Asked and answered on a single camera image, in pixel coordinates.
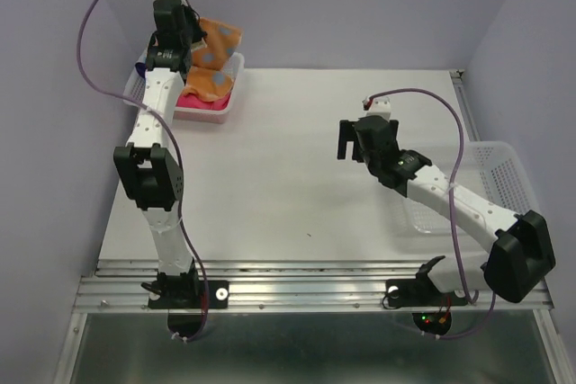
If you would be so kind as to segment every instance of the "orange polka dot cloth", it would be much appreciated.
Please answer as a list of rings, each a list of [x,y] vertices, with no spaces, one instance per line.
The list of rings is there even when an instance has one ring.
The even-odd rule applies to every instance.
[[[218,101],[230,98],[234,79],[221,70],[242,40],[242,30],[208,18],[200,18],[200,26],[207,33],[206,46],[192,53],[192,67],[178,105],[183,99],[197,99],[209,103],[206,108],[214,105],[212,109],[217,110],[221,105]],[[182,105],[190,106],[190,103],[182,101]]]

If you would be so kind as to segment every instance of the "white table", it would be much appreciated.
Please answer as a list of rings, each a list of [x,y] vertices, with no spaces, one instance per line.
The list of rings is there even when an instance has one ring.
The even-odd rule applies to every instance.
[[[249,69],[229,121],[175,121],[184,220],[202,258],[394,261],[448,254],[448,236],[410,229],[401,196],[364,165],[337,161],[338,122],[369,94],[421,87],[460,114],[447,71]],[[457,143],[455,122],[420,94],[391,98],[403,148]],[[477,251],[463,237],[464,251]],[[148,226],[120,186],[100,260],[157,260]]]

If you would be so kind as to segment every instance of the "red cloth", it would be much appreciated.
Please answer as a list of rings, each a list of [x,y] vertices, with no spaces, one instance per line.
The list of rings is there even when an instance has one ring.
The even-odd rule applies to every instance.
[[[219,112],[228,106],[228,102],[230,101],[230,94],[231,92],[228,92],[226,96],[212,103],[205,103],[204,101],[201,101],[195,94],[181,94],[178,98],[178,102],[176,103],[176,107],[195,108],[197,110],[213,110]]]

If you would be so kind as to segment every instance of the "gray wall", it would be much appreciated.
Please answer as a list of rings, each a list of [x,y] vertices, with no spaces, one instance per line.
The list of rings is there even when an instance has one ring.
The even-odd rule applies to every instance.
[[[190,0],[246,30],[249,67],[451,68],[468,64],[504,0]],[[110,0],[135,51],[149,0]]]
[[[573,364],[575,30],[574,0],[507,0],[464,76],[482,139],[516,148],[548,219],[558,267],[547,280]]]
[[[113,197],[126,107],[76,67],[91,0],[0,0],[0,382],[49,382],[82,272],[94,267]],[[85,45],[98,81],[122,89],[133,57],[108,7]]]

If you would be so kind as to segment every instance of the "white plastic basket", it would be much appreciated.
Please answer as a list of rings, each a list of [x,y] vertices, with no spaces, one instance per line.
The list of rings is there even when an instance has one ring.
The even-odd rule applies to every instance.
[[[146,52],[142,54],[138,61],[144,62],[146,58]],[[228,116],[230,115],[230,111],[232,110],[232,106],[234,102],[238,98],[239,95],[239,82],[241,81],[242,72],[244,71],[244,56],[240,53],[234,53],[226,62],[226,65],[222,68],[222,72],[234,78],[234,87],[232,87],[232,92],[230,93],[230,99],[228,105],[224,110],[199,110],[195,108],[183,108],[176,106],[174,117],[175,119],[186,119],[189,121],[208,121],[210,123],[224,123]],[[144,97],[144,87],[146,81],[144,78],[138,75],[136,69],[132,70],[130,74],[130,78],[128,78],[128,82],[126,83],[126,87],[124,88],[124,94],[128,95],[138,101],[141,101]]]
[[[450,176],[458,153],[454,146],[413,147]],[[514,149],[499,141],[467,143],[456,182],[495,204],[524,214],[538,211],[526,171]],[[449,222],[428,207],[404,200],[409,223],[421,234],[446,235]]]

